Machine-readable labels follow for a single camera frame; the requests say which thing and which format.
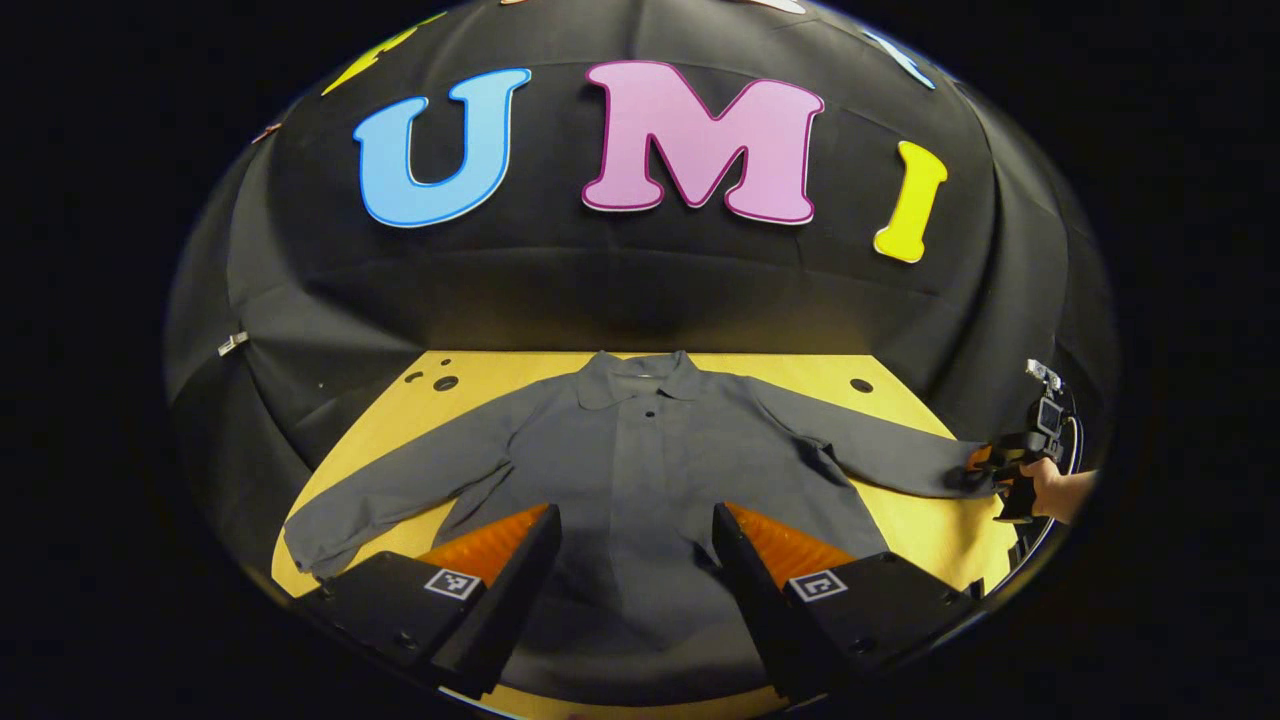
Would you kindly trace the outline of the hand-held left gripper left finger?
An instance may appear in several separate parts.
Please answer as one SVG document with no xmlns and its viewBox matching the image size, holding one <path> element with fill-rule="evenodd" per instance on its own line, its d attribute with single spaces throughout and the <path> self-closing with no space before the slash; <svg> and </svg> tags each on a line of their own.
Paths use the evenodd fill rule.
<svg viewBox="0 0 1280 720">
<path fill-rule="evenodd" d="M 378 552 L 293 610 L 416 685 L 480 700 L 498 685 L 561 541 L 559 507 L 539 503 L 417 557 Z"/>
</svg>

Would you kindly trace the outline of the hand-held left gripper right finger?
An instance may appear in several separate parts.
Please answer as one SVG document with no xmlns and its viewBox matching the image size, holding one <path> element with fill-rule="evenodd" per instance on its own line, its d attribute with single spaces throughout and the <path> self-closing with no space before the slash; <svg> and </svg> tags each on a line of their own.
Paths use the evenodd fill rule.
<svg viewBox="0 0 1280 720">
<path fill-rule="evenodd" d="M 892 551 L 855 557 L 740 503 L 714 506 L 712 539 L 767 680 L 796 703 L 884 679 L 960 629 L 984 588 Z"/>
</svg>

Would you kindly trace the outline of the grey collared shirt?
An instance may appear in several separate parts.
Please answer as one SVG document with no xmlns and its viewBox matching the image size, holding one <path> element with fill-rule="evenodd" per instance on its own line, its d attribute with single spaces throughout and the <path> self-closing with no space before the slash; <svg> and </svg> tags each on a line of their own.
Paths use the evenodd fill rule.
<svg viewBox="0 0 1280 720">
<path fill-rule="evenodd" d="M 622 359 L 493 398 L 317 493 L 283 527 L 297 570 L 344 571 L 370 541 L 452 502 L 447 542 L 539 503 L 562 541 L 500 684 L 585 705 L 684 705 L 765 685 L 712 541 L 736 503 L 856 557 L 890 546 L 859 482 L 963 502 L 977 450 L 685 352 Z"/>
</svg>

